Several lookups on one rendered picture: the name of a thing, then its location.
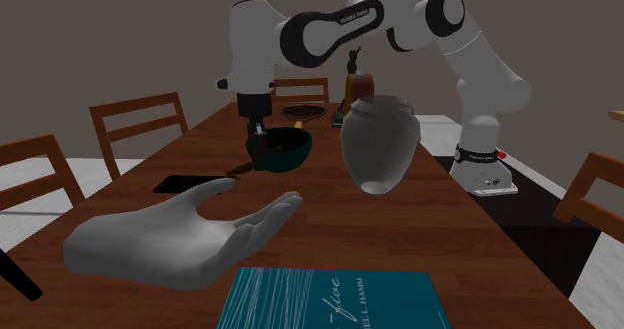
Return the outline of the dark green bowl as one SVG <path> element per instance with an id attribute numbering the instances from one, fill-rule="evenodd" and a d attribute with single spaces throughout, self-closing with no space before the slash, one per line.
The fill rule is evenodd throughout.
<path id="1" fill-rule="evenodd" d="M 248 139 L 245 147 L 252 159 L 252 166 L 258 167 L 257 144 L 265 143 L 269 154 L 264 156 L 261 170 L 272 173 L 285 173 L 299 167 L 308 157 L 311 146 L 311 134 L 296 127 L 273 127 L 264 130 L 261 136 L 255 126 L 248 127 Z"/>

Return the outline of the brown wooden spoon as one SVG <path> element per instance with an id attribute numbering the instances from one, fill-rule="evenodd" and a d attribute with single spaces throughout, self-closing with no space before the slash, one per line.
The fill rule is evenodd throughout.
<path id="1" fill-rule="evenodd" d="M 277 153 L 281 153 L 283 151 L 282 146 L 274 146 L 269 149 L 269 155 L 275 155 Z M 242 174 L 251 172 L 255 169 L 254 163 L 249 161 L 242 165 L 232 168 L 231 170 L 225 173 L 225 177 L 239 179 Z"/>

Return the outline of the black phone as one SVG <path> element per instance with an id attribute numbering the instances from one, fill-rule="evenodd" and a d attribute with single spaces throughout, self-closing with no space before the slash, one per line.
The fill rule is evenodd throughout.
<path id="1" fill-rule="evenodd" d="M 169 175 L 153 188 L 154 193 L 180 194 L 211 181 L 223 180 L 219 175 Z"/>

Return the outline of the red yellow box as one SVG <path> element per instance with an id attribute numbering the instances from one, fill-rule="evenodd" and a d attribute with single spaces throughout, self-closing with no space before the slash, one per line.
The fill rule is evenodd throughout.
<path id="1" fill-rule="evenodd" d="M 345 93 L 339 108 L 331 116 L 331 125 L 341 127 L 344 117 L 350 112 L 352 104 L 361 97 L 374 95 L 373 76 L 357 72 L 346 76 Z"/>

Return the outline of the grey vase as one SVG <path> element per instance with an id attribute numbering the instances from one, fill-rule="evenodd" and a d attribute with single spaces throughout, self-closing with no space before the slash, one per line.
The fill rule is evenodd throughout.
<path id="1" fill-rule="evenodd" d="M 357 99 L 340 130 L 344 164 L 356 187 L 370 195 L 394 189 L 414 159 L 420 134 L 414 107 L 406 99 Z"/>

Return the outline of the grey hand sculpture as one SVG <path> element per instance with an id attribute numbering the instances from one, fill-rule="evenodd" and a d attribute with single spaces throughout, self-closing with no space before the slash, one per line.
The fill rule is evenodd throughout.
<path id="1" fill-rule="evenodd" d="M 74 274 L 177 290 L 206 289 L 260 251 L 302 203 L 300 194 L 291 191 L 236 220 L 208 220 L 198 214 L 201 202 L 234 184 L 231 178 L 220 178 L 137 211 L 92 217 L 64 241 L 64 265 Z"/>

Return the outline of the brown wooden dining table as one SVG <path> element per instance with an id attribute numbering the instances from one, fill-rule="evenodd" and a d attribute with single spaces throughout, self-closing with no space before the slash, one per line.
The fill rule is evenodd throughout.
<path id="1" fill-rule="evenodd" d="M 307 124 L 313 146 L 286 174 L 255 172 L 199 207 L 208 219 L 235 219 L 287 191 L 303 202 L 250 267 L 422 271 L 452 329 L 593 329 L 498 225 L 425 150 L 385 195 L 358 189 L 344 166 L 339 133 L 327 119 Z M 161 201 L 170 174 L 220 175 L 247 158 L 246 122 L 228 104 L 10 251 L 42 289 L 30 301 L 0 283 L 0 329 L 216 329 L 234 280 L 177 291 L 74 275 L 65 238 L 90 217 Z"/>

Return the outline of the teal book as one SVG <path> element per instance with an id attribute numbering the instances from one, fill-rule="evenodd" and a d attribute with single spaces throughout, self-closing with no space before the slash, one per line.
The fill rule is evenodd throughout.
<path id="1" fill-rule="evenodd" d="M 452 329 L 428 274 L 241 267 L 217 329 Z"/>

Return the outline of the black bar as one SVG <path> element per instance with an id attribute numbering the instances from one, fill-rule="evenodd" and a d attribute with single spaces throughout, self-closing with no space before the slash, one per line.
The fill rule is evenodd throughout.
<path id="1" fill-rule="evenodd" d="M 35 282 L 2 249 L 0 276 L 30 301 L 39 299 L 43 294 Z"/>

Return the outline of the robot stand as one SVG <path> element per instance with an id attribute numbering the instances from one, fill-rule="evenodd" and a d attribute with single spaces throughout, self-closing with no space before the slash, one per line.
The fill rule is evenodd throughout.
<path id="1" fill-rule="evenodd" d="M 516 194 L 474 196 L 514 243 L 565 295 L 570 296 L 600 236 L 600 231 L 575 218 L 553 216 L 560 199 L 516 169 L 511 170 Z"/>

